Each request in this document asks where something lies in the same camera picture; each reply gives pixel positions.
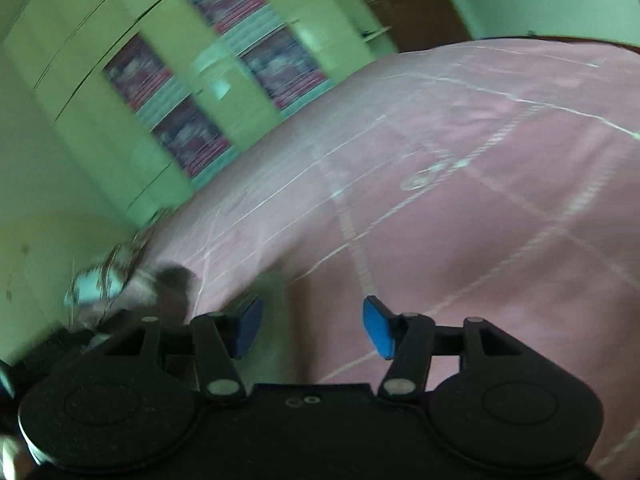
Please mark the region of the grey knitted pants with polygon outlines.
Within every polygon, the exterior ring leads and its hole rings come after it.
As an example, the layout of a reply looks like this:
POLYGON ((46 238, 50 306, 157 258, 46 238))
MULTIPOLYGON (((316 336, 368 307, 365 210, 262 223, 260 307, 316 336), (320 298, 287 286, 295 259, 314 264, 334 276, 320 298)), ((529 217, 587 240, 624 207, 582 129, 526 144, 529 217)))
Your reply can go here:
POLYGON ((163 266, 152 278, 152 312, 170 325, 182 325, 191 311, 193 273, 184 266, 163 266))

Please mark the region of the white patterned pillow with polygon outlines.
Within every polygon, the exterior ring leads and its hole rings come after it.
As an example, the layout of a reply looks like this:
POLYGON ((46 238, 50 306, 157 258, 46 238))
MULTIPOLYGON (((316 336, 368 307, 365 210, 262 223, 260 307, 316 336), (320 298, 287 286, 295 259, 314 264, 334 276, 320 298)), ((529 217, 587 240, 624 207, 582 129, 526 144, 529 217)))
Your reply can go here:
POLYGON ((118 243, 94 259, 75 274, 66 290, 64 306, 75 309, 115 298, 134 276, 147 244, 148 238, 138 233, 132 240, 118 243))

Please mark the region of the pink quilted bedspread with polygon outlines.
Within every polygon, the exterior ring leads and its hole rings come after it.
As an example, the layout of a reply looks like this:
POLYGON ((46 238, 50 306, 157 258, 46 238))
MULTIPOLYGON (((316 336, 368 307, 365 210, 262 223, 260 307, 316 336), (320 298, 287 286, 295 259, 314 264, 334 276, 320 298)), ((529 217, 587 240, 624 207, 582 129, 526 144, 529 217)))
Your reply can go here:
POLYGON ((386 56, 271 131, 155 228, 195 313, 277 271, 298 382, 377 382, 374 295, 479 316, 604 405, 590 458, 639 474, 639 57, 498 39, 386 56))

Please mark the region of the cream round headboard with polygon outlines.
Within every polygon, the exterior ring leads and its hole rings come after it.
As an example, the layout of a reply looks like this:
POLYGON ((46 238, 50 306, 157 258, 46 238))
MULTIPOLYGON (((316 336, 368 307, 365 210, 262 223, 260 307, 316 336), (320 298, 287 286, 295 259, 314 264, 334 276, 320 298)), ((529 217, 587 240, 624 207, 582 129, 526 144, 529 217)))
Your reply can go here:
POLYGON ((67 322, 64 296, 76 273, 134 228, 95 214, 47 211, 1 223, 1 359, 67 322))

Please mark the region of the pale green wardrobe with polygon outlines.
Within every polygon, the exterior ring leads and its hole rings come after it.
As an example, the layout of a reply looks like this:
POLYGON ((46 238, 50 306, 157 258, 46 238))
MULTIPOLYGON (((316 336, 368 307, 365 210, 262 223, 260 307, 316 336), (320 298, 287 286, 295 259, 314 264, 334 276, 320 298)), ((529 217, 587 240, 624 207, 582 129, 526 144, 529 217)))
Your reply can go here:
POLYGON ((1 45, 134 224, 394 48, 362 0, 1 0, 1 45))

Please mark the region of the dark wooden door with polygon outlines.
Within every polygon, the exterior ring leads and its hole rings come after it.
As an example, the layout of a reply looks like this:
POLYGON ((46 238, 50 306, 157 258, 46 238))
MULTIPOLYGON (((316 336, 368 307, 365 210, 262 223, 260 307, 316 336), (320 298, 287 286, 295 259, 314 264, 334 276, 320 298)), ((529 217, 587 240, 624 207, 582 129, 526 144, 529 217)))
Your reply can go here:
POLYGON ((399 51, 422 51, 472 36, 451 0, 364 0, 399 51))

